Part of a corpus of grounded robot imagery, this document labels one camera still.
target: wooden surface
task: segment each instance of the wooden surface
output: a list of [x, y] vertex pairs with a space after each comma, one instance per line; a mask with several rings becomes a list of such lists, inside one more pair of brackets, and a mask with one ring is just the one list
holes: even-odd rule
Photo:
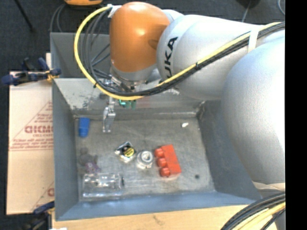
[[[154, 214], [93, 218], [83, 220], [54, 221], [54, 229], [65, 230], [219, 230], [241, 206], [163, 212]], [[265, 221], [253, 230], [259, 230]], [[268, 230], [275, 230], [271, 225]]]

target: black floor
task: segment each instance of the black floor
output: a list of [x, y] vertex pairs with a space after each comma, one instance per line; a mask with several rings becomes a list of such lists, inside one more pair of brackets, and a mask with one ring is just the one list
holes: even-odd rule
[[[53, 12], [63, 0], [19, 0], [33, 24], [31, 32], [14, 0], [0, 0], [0, 77], [12, 69], [21, 69], [29, 57], [34, 63], [49, 51], [49, 29]], [[124, 4], [145, 1], [162, 9], [174, 9], [183, 14], [199, 14], [246, 23], [267, 24], [285, 20], [278, 0], [107, 0], [105, 3]], [[280, 0], [285, 10], [285, 0]], [[64, 8], [60, 16], [63, 31], [75, 32], [81, 20], [93, 9]], [[0, 88], [0, 230], [13, 230], [33, 218], [32, 215], [6, 216], [6, 180], [8, 148], [8, 88]]]

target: blue block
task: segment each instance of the blue block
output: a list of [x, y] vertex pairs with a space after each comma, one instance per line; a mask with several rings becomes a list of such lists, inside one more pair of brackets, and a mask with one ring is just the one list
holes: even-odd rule
[[79, 118], [79, 136], [87, 137], [90, 127], [90, 119], [88, 117]]

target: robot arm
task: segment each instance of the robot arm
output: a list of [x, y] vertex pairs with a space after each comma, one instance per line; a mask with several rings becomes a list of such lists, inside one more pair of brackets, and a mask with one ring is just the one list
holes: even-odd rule
[[157, 68], [162, 83], [115, 92], [80, 68], [115, 99], [176, 88], [201, 101], [221, 100], [228, 134], [255, 186], [284, 191], [284, 47], [284, 23], [254, 25], [132, 2], [111, 19], [110, 72], [135, 90]]

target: yellow cable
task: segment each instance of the yellow cable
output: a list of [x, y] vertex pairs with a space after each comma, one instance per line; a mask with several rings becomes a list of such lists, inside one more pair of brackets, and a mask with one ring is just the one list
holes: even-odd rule
[[[91, 13], [89, 16], [87, 16], [85, 18], [85, 20], [81, 23], [81, 25], [79, 26], [77, 32], [76, 32], [76, 36], [75, 36], [75, 40], [74, 40], [74, 55], [75, 55], [75, 58], [76, 58], [76, 61], [77, 61], [77, 64], [79, 66], [79, 68], [81, 69], [81, 71], [83, 72], [83, 74], [85, 75], [85, 77], [92, 83], [94, 84], [100, 91], [102, 91], [104, 94], [110, 96], [110, 97], [113, 97], [115, 99], [119, 99], [119, 100], [124, 100], [124, 101], [132, 101], [132, 100], [137, 100], [137, 99], [140, 99], [144, 96], [139, 96], [139, 95], [135, 95], [135, 96], [120, 96], [120, 95], [116, 95], [116, 94], [113, 94], [113, 93], [110, 93], [109, 91], [105, 90], [104, 88], [102, 88], [101, 86], [99, 86], [96, 82], [96, 80], [87, 72], [87, 70], [84, 68], [81, 60], [80, 60], [80, 57], [79, 57], [79, 53], [78, 53], [78, 42], [79, 42], [79, 38], [80, 38], [80, 34], [82, 32], [82, 30], [84, 29], [84, 27], [86, 26], [86, 24], [92, 19], [94, 18], [96, 15], [98, 15], [99, 13], [103, 12], [103, 11], [106, 11], [107, 9], [111, 8], [111, 6], [107, 6], [107, 7], [103, 7], [103, 8], [100, 8], [96, 11], [94, 11], [93, 13]], [[266, 29], [270, 26], [273, 26], [275, 24], [278, 24], [279, 22], [276, 22], [276, 23], [271, 23], [271, 24], [268, 24], [268, 25], [265, 25], [263, 26], [261, 30], [263, 29]], [[193, 69], [197, 64], [201, 64], [202, 62], [208, 60], [209, 58], [211, 57], [214, 57], [215, 55], [223, 52], [224, 50], [226, 50], [227, 48], [229, 48], [230, 46], [232, 46], [233, 44], [236, 44], [237, 42], [239, 42], [240, 40], [243, 40], [245, 38], [248, 38], [250, 36], [250, 32], [249, 33], [246, 33], [246, 34], [243, 34], [242, 36], [232, 40], [231, 42], [223, 45], [222, 47], [218, 48], [217, 50], [215, 50], [214, 52], [212, 52], [211, 54], [208, 54], [206, 57], [202, 58], [201, 60], [199, 60], [197, 63], [185, 68], [184, 70], [182, 70], [181, 72], [175, 74], [174, 76], [170, 77], [169, 79], [167, 80], [164, 80], [163, 82], [159, 83], [158, 85], [156, 85], [156, 87], [159, 87], [163, 84], [166, 84], [180, 76], [182, 76], [183, 74], [185, 74], [187, 71]]]
[[286, 203], [285, 202], [284, 203], [280, 203], [277, 206], [275, 206], [273, 208], [270, 208], [270, 209], [264, 211], [263, 213], [259, 214], [258, 216], [256, 216], [255, 218], [253, 218], [252, 220], [250, 220], [249, 222], [244, 224], [244, 226], [242, 226], [238, 230], [249, 230], [252, 227], [255, 227], [262, 220], [266, 219], [269, 216], [272, 216], [273, 214], [277, 213], [278, 211], [284, 209], [285, 207], [286, 207]]

